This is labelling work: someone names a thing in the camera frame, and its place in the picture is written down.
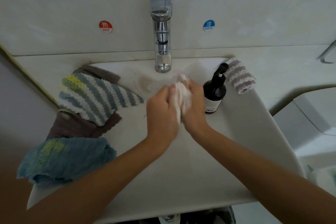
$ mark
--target chrome faucet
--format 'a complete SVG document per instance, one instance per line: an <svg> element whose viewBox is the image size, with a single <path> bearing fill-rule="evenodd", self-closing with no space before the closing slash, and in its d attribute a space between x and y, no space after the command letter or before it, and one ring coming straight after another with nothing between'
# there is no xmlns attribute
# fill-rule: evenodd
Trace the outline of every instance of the chrome faucet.
<svg viewBox="0 0 336 224"><path fill-rule="evenodd" d="M153 18L155 42L155 70L167 73L171 69L170 18L171 0L150 0L150 15Z"/></svg>

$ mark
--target bottle label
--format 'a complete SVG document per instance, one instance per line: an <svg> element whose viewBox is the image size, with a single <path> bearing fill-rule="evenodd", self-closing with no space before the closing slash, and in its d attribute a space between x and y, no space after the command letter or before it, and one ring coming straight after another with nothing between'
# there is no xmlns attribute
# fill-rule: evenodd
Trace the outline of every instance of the bottle label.
<svg viewBox="0 0 336 224"><path fill-rule="evenodd" d="M204 102L205 102L206 112L215 112L217 108L219 107L220 103L222 102L222 99L219 101L212 101L207 98L204 98Z"/></svg>

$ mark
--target soap bottle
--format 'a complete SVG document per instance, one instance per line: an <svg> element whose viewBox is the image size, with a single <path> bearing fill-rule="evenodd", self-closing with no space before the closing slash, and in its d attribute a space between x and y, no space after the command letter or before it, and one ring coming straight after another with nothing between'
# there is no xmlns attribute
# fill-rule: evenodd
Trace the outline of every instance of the soap bottle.
<svg viewBox="0 0 336 224"><path fill-rule="evenodd" d="M226 87L224 85L226 78L223 74L227 71L227 69L229 69L228 64L220 64L216 72L213 74L212 79L204 83L203 90L205 97L205 113L215 112L222 102L226 94Z"/></svg>

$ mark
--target sink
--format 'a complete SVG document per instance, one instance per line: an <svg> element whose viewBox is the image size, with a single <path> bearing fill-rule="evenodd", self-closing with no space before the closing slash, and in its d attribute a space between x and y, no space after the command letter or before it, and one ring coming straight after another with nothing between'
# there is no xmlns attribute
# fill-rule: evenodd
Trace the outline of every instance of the sink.
<svg viewBox="0 0 336 224"><path fill-rule="evenodd" d="M121 76L119 85L144 99L183 73L203 85L225 58L174 59L169 73L157 73L154 60L93 64ZM227 94L218 110L207 114L209 125L239 144L302 175L299 162L255 90L239 95L225 83ZM129 150L146 137L145 104L118 111L122 120L104 137L117 150ZM55 188L34 186L28 207ZM246 187L212 158L186 132L139 174L107 206L95 223L113 223L256 201Z"/></svg>

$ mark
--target left hand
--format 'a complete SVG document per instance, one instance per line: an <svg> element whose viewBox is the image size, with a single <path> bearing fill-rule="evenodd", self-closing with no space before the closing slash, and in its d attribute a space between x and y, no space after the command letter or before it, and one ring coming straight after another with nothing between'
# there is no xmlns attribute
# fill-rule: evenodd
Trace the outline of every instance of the left hand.
<svg viewBox="0 0 336 224"><path fill-rule="evenodd" d="M175 85L164 86L147 102L147 140L164 153L175 139L179 124L173 105Z"/></svg>

